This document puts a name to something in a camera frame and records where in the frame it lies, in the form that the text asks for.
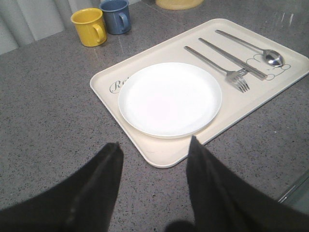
tray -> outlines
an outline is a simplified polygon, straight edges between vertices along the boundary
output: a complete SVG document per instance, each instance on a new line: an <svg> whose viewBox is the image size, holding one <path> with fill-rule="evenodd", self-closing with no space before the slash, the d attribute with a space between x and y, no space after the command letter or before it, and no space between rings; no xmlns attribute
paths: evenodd
<svg viewBox="0 0 309 232"><path fill-rule="evenodd" d="M258 47L278 51L285 58L286 65L281 68L273 68L261 62L261 56L257 51L217 34L216 29L237 35ZM261 81L249 73L245 79L250 86L250 91L241 93L225 81L225 73L211 67L183 49L186 45L190 46L228 70L240 69L239 66L200 42L199 37L268 74L267 80ZM223 100L219 113L207 127L194 134L203 144L309 73L309 59L307 57L226 19L210 20L98 72L90 81L91 88L145 160L158 168L171 167L186 158L191 136L162 139L138 131L129 125L120 114L118 95L121 87L132 74L147 66L163 62L183 62L203 68L216 78L222 89Z"/></svg>

yellow mug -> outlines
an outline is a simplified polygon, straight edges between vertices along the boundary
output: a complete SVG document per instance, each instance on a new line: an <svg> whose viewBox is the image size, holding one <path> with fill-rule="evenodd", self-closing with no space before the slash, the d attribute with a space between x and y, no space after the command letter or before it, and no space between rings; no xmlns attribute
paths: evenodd
<svg viewBox="0 0 309 232"><path fill-rule="evenodd" d="M71 16L78 36L86 47L95 47L104 43L107 39L103 12L99 8L85 8L76 11Z"/></svg>

gray granite countertop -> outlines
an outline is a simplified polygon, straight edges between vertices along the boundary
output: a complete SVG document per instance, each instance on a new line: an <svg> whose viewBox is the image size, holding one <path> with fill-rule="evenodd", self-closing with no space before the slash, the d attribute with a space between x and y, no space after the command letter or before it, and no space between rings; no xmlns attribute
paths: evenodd
<svg viewBox="0 0 309 232"><path fill-rule="evenodd" d="M186 160L149 165L91 90L94 74L214 18L225 18L309 56L307 0L205 0L169 11L154 0L129 7L132 30L93 48L74 28L0 56L0 208L74 173L108 142L125 160L111 232L163 231L193 220ZM278 198L309 168L309 76L205 146L245 181Z"/></svg>

cup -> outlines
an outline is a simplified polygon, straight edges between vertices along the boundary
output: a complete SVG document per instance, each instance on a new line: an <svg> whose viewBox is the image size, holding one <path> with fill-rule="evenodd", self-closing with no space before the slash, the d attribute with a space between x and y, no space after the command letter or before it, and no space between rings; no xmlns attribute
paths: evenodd
<svg viewBox="0 0 309 232"><path fill-rule="evenodd" d="M102 15L102 10L98 8L85 8L72 14L71 22L84 46L95 47L106 41L107 33Z"/></svg>
<svg viewBox="0 0 309 232"><path fill-rule="evenodd" d="M128 0L104 0L99 8L104 12L103 17L109 34L120 35L131 29Z"/></svg>

knife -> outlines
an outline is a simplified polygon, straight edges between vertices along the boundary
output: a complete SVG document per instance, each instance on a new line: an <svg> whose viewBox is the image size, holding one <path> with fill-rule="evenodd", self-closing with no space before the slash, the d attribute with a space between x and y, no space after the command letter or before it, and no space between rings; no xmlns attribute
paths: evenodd
<svg viewBox="0 0 309 232"><path fill-rule="evenodd" d="M217 46L213 45L212 43L204 40L203 38L199 38L200 41L207 44L209 47L223 55L224 57L228 58L230 61L234 62L238 66L244 68L248 72L251 72L252 75L256 76L260 80L265 80L267 78L267 75L259 70L257 70L255 67L252 67L251 65L247 64L246 62L238 59L237 57L233 56L232 54L229 54L228 52L218 48Z"/></svg>

